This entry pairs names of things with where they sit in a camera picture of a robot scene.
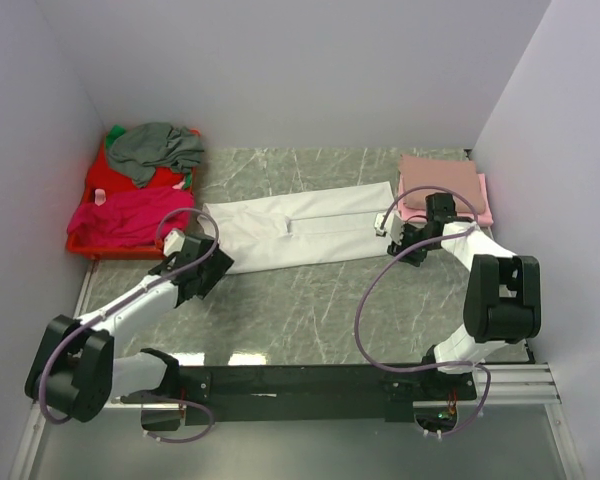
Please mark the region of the white t-shirt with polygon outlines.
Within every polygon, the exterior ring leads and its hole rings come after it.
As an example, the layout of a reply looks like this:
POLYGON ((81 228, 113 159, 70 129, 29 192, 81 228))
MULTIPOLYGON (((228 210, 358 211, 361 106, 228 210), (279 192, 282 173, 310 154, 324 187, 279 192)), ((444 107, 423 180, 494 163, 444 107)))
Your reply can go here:
POLYGON ((252 200, 207 203, 219 228, 220 249, 234 260, 231 274, 336 263, 386 254, 390 239, 374 229, 393 202, 388 182, 301 192, 252 200))

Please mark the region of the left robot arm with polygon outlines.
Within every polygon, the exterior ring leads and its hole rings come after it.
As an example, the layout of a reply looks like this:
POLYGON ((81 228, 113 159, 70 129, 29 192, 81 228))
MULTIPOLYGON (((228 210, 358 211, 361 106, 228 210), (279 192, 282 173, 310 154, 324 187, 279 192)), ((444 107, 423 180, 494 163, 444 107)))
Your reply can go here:
POLYGON ((60 412, 47 417, 57 424, 88 422, 108 401, 136 393, 180 398, 176 358, 152 348, 120 358, 118 344, 183 303, 205 298, 233 264, 214 238, 172 232, 163 260, 131 290, 77 318, 50 321, 25 394, 44 412, 60 412))

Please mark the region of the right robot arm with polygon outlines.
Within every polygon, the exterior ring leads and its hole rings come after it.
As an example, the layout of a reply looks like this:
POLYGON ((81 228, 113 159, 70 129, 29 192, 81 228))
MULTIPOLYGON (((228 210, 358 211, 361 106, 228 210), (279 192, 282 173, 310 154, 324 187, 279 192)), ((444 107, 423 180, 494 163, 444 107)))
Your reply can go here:
POLYGON ((419 266, 433 250, 453 255, 469 272, 463 323, 432 348, 433 363, 444 374, 469 372, 506 345, 534 338, 541 329, 540 265, 497 244, 478 224, 476 208, 462 195, 428 186, 425 225, 400 218, 397 205, 414 187, 376 216, 378 236, 389 236, 388 253, 419 266))

